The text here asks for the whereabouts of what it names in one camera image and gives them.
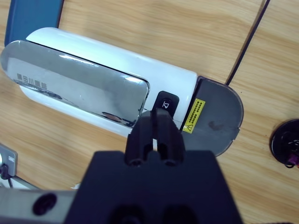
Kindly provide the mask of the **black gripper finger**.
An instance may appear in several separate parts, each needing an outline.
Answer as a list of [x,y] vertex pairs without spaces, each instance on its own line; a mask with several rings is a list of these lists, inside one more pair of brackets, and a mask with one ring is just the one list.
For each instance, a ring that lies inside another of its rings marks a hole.
[[125,163],[128,166],[140,166],[153,150],[153,125],[151,112],[141,114],[128,135],[125,149]]
[[153,111],[154,137],[160,159],[167,166],[178,166],[184,160],[185,144],[181,132],[169,112],[163,109]]

